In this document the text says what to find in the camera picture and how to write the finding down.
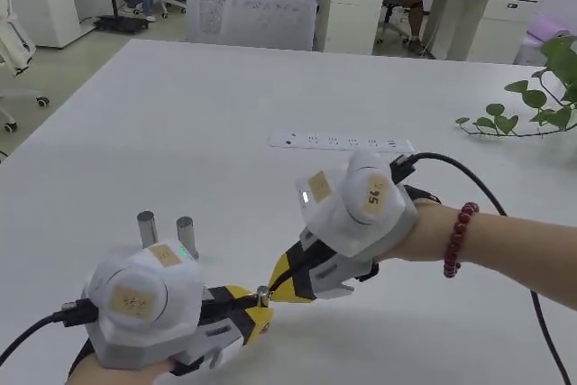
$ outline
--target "power strip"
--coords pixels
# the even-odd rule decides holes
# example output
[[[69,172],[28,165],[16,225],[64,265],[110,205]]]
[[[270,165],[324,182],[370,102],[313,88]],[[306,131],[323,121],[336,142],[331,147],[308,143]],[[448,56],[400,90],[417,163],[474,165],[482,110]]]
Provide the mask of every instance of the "power strip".
[[[333,151],[375,151],[414,153],[408,140],[389,139],[379,135],[344,133],[303,133],[286,129],[276,130],[269,137],[269,145],[279,148],[324,149]]]

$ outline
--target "white desk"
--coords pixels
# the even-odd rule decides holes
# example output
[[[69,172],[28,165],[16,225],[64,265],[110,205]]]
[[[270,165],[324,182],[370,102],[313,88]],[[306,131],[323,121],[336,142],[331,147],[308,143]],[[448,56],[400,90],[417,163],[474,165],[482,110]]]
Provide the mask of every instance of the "white desk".
[[[572,134],[476,141],[453,127],[500,98],[520,108],[502,88],[531,71],[130,41],[0,167],[0,346],[77,297],[107,250],[139,244],[135,216],[146,208],[162,237],[175,234],[177,217],[195,219],[208,284],[266,283],[303,227],[295,179],[349,156],[271,148],[278,126],[405,137],[467,164],[512,215],[574,224]],[[445,203],[490,209],[445,165],[422,163],[409,180]],[[528,291],[494,272],[464,266],[448,281],[440,263],[391,261],[356,286],[349,298],[277,305],[269,333],[236,361],[161,383],[560,384]],[[543,304],[575,380],[577,315]],[[85,338],[42,330],[0,382],[62,383]]]
[[[424,43],[438,59],[512,63],[539,0],[435,0]],[[382,0],[319,0],[319,49],[371,54]]]

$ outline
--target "plant leaf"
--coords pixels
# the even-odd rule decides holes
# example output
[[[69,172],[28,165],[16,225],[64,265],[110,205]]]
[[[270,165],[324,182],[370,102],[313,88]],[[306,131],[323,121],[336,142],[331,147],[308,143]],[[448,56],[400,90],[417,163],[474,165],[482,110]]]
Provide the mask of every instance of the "plant leaf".
[[[571,47],[562,46],[547,61],[547,67],[565,85],[577,81],[577,53]]]
[[[532,78],[541,78],[543,76],[543,74],[545,74],[549,69],[545,68],[545,69],[540,69],[538,71],[535,71],[533,74],[531,74]]]
[[[551,59],[559,51],[571,48],[571,44],[575,41],[573,36],[563,36],[562,38],[552,38],[549,41],[544,42],[541,46],[541,52],[546,58]]]
[[[496,129],[495,124],[488,117],[480,117],[473,123],[473,125],[492,128],[493,130]]]
[[[532,108],[541,108],[547,102],[547,95],[542,90],[526,90],[523,102]]]
[[[517,92],[518,94],[520,94],[525,92],[528,86],[529,82],[527,80],[521,80],[506,85],[505,90],[507,90],[508,92]]]
[[[505,111],[505,106],[503,104],[489,104],[485,108],[487,115],[500,116]]]
[[[563,101],[577,103],[577,82],[572,83],[566,90],[565,95],[561,98]]]
[[[517,126],[519,122],[519,116],[511,116],[509,119],[505,116],[496,116],[495,125],[499,128],[505,135],[509,135],[513,128]]]
[[[550,108],[546,108],[545,110],[541,110],[529,122],[537,122],[537,123],[539,123],[539,126],[543,126],[545,124],[548,124],[549,121],[547,121],[546,117],[551,113],[555,113],[555,110],[551,110]]]
[[[569,119],[571,119],[571,108],[563,107],[561,110],[558,110],[554,113],[547,113],[545,115],[545,120],[550,123],[551,125],[556,126],[560,130],[564,130],[567,128],[567,124],[569,123]]]

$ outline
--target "red beaded bracelet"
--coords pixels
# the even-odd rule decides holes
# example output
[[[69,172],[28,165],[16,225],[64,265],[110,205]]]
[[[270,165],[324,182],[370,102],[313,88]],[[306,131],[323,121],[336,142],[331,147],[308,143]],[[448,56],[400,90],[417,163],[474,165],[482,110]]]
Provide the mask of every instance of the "red beaded bracelet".
[[[457,261],[457,257],[463,247],[467,224],[471,221],[471,217],[475,212],[479,212],[479,205],[467,202],[457,216],[457,222],[454,224],[453,233],[451,234],[451,241],[444,253],[443,274],[447,279],[451,279],[457,275],[457,271],[461,268],[461,263]]]

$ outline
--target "plant stem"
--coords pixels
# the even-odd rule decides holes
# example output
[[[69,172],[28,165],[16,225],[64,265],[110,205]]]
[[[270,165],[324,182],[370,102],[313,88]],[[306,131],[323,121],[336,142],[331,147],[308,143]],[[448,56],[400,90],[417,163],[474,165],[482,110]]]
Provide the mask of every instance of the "plant stem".
[[[479,130],[479,127],[477,127],[477,129],[480,131],[479,133],[472,133],[470,131],[468,131],[467,129],[461,127],[466,133],[468,133],[469,135],[487,135],[489,137],[502,137],[503,134],[494,134],[494,133],[484,133],[483,131]],[[509,136],[508,137],[535,137],[535,136],[544,136],[544,135],[549,135],[549,134],[556,134],[556,133],[563,133],[565,131],[570,131],[573,128],[577,128],[577,124],[573,124],[570,127],[564,129],[564,130],[554,130],[554,131],[547,131],[546,133],[531,133],[531,134],[517,134],[515,132],[513,132],[513,136]]]
[[[553,95],[553,92],[551,92],[551,91],[545,86],[545,83],[543,83],[543,76],[539,77],[539,84],[540,84],[541,87],[545,90],[545,92],[546,92],[547,94],[549,94],[549,96],[550,96],[552,99],[554,99],[555,102],[556,102],[558,105],[560,105],[561,107],[567,107],[568,105],[571,105],[571,104],[563,104],[563,103],[561,102],[561,100],[559,100],[555,95]]]

